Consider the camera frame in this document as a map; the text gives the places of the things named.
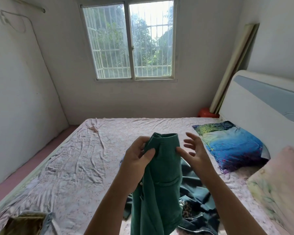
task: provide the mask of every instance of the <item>white wall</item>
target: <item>white wall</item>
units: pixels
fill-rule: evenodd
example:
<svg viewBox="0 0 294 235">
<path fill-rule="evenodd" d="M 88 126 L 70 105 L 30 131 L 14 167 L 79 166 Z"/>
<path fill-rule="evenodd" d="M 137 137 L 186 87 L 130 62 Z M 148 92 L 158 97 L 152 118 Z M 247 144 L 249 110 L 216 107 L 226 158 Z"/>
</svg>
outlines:
<svg viewBox="0 0 294 235">
<path fill-rule="evenodd" d="M 208 107 L 229 62 L 243 0 L 180 0 L 178 82 L 98 83 L 76 0 L 32 0 L 30 11 L 70 124 L 103 117 L 195 117 Z"/>
<path fill-rule="evenodd" d="M 17 12 L 10 0 L 0 0 L 0 9 Z M 20 17 L 6 16 L 24 29 Z M 0 21 L 0 182 L 68 126 L 30 23 L 24 21 L 23 34 Z"/>
<path fill-rule="evenodd" d="M 238 33 L 259 22 L 247 70 L 294 79 L 294 0 L 245 0 Z"/>
</svg>

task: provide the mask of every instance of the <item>window frame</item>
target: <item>window frame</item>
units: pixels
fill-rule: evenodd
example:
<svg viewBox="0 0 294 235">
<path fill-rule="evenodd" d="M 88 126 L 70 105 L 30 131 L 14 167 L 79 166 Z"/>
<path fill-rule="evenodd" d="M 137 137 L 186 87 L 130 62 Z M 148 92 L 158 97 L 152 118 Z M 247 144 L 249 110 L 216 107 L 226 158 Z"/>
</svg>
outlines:
<svg viewBox="0 0 294 235">
<path fill-rule="evenodd" d="M 79 12 L 82 19 L 82 27 L 84 29 L 84 40 L 86 42 L 86 47 L 88 48 L 88 59 L 91 61 L 91 64 L 94 69 L 96 81 L 102 82 L 115 82 L 115 81 L 137 81 L 137 80 L 161 80 L 161 81 L 168 81 L 175 79 L 175 63 L 176 63 L 176 13 L 177 13 L 177 2 L 178 0 L 173 0 L 173 31 L 172 31 L 172 66 L 171 66 L 171 76 L 149 76 L 149 77 L 136 77 L 135 75 L 135 68 L 134 68 L 134 48 L 133 48 L 133 38 L 132 38 L 132 30 L 131 30 L 131 20 L 130 20 L 130 4 L 137 4 L 137 3 L 148 3 L 148 2 L 157 2 L 157 1 L 166 1 L 166 0 L 93 0 L 90 2 L 83 2 L 79 3 Z M 108 6 L 108 5 L 124 5 L 124 13 L 125 13 L 125 25 L 126 25 L 126 35 L 127 35 L 127 42 L 129 48 L 129 64 L 130 64 L 130 73 L 131 78 L 98 78 L 97 76 L 97 69 L 95 67 L 91 43 L 88 36 L 86 19 L 84 16 L 83 8 L 87 7 L 100 7 L 100 6 Z"/>
</svg>

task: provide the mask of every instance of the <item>colorful pillowcase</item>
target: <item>colorful pillowcase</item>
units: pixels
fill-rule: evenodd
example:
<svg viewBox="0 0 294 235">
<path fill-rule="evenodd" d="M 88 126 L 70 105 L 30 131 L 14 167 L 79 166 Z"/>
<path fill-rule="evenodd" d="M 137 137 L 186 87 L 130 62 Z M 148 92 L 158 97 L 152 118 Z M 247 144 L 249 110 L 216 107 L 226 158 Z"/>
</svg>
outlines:
<svg viewBox="0 0 294 235">
<path fill-rule="evenodd" d="M 201 136 L 224 174 L 240 167 L 264 165 L 268 161 L 261 157 L 263 143 L 230 121 L 194 125 L 193 128 Z"/>
<path fill-rule="evenodd" d="M 281 234 L 294 235 L 294 148 L 287 146 L 247 180 Z"/>
</svg>

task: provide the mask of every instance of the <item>white headboard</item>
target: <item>white headboard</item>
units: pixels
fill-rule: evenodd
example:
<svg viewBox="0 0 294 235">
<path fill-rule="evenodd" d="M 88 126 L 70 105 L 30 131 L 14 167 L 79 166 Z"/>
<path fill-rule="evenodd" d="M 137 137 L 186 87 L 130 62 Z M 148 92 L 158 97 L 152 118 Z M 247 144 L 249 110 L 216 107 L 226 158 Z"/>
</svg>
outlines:
<svg viewBox="0 0 294 235">
<path fill-rule="evenodd" d="M 294 146 L 294 80 L 237 72 L 220 109 L 229 120 L 259 138 L 271 158 Z"/>
</svg>

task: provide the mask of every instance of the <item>mattress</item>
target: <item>mattress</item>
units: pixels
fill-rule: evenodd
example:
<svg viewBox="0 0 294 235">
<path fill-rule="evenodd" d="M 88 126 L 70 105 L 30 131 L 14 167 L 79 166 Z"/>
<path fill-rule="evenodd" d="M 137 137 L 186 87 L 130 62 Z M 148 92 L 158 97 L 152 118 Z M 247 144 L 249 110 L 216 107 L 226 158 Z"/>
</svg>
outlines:
<svg viewBox="0 0 294 235">
<path fill-rule="evenodd" d="M 220 122 L 213 118 L 175 119 L 88 119 L 71 138 L 8 201 L 0 212 L 0 230 L 9 216 L 22 211 L 54 212 L 55 219 L 46 234 L 82 235 L 101 199 L 118 172 L 126 149 L 141 135 L 178 133 L 183 145 L 185 132 L 192 125 Z M 214 158 L 209 155 L 218 174 L 239 198 L 267 234 L 279 234 L 261 207 L 252 198 L 246 180 L 257 168 L 241 168 L 221 174 Z M 120 234 L 129 234 L 130 220 L 123 221 Z M 220 226 L 219 234 L 225 234 Z"/>
</svg>

